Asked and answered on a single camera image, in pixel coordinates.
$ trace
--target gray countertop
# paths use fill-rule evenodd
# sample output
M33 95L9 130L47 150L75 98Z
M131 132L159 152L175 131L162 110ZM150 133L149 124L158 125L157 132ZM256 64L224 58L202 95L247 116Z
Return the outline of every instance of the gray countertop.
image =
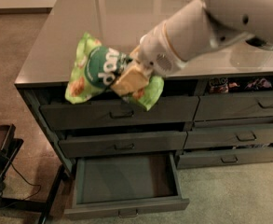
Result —
M85 32L130 53L143 35L191 0L57 0L15 81L18 87L67 83ZM238 43L191 61L182 78L273 74L273 51Z

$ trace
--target drawer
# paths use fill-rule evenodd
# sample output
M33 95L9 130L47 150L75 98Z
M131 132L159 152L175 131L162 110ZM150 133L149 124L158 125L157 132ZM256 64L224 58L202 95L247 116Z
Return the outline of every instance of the drawer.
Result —
M171 154L80 159L70 219L185 210Z
M196 121L273 116L273 91L201 96Z
M177 168L224 166L273 161L273 147L197 151L179 156Z
M40 110L51 130L71 130L192 121L197 104L197 97L172 96L161 97L148 112L120 100L41 105Z
M59 145L66 158L182 150L186 132L124 133L74 137Z
M199 128L188 132L184 148L245 146L273 143L273 124Z

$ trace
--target black cord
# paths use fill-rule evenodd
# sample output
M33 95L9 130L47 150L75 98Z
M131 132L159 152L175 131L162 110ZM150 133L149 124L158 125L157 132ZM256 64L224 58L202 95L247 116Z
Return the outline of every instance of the black cord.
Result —
M39 189L38 189L38 191L37 191L36 193L34 193L34 194L32 194L32 195L30 195L30 196L24 198L24 199L19 199L18 201L14 202L14 203L10 203L9 205L0 207L0 210L5 209L5 208L8 208L9 206L18 203L19 201L25 201L25 200L27 200L27 199L29 199L29 198L31 198L31 197L34 197L36 194L38 194L38 193L41 191L41 188L42 188L42 186L39 185L39 184L32 184L32 183L30 183L29 181L27 181L26 178L25 178L25 177L24 177L16 168L15 168L15 166L14 166L14 164L12 163L12 161L11 161L10 158L8 158L8 157L6 157L6 156L4 156L4 155L1 155L1 157L5 158L5 159L10 163L10 165L11 165L12 168L15 170L15 172L16 172L16 173L17 173L17 174L18 174L18 175L19 175L19 176L20 176L28 185L33 186L33 187L39 187Z

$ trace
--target crumpled packaging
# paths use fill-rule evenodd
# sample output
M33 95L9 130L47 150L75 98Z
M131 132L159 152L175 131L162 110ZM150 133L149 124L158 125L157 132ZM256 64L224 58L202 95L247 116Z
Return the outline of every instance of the crumpled packaging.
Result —
M125 74L133 59L122 52L104 47L102 43L84 33L76 49L75 64L68 82L65 99L72 104L84 103L103 92L111 91L112 84ZM117 93L124 101L148 111L160 97L164 80L151 76L145 87L137 91Z

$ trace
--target floor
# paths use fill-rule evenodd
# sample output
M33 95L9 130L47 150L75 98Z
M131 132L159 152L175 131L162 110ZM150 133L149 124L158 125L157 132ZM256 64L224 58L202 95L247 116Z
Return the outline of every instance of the floor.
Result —
M32 200L45 200L60 165L47 139L34 121L13 82L34 44L47 14L0 15L0 124L14 123L16 136L24 140L15 167L34 184L42 185ZM273 223L273 163L203 168L178 172L185 211L142 215L136 218L104 218L71 221L63 216L69 182L61 184L48 223L131 224L267 224ZM12 169L7 173L4 196L25 198L37 191ZM0 210L0 224L37 223L37 213Z

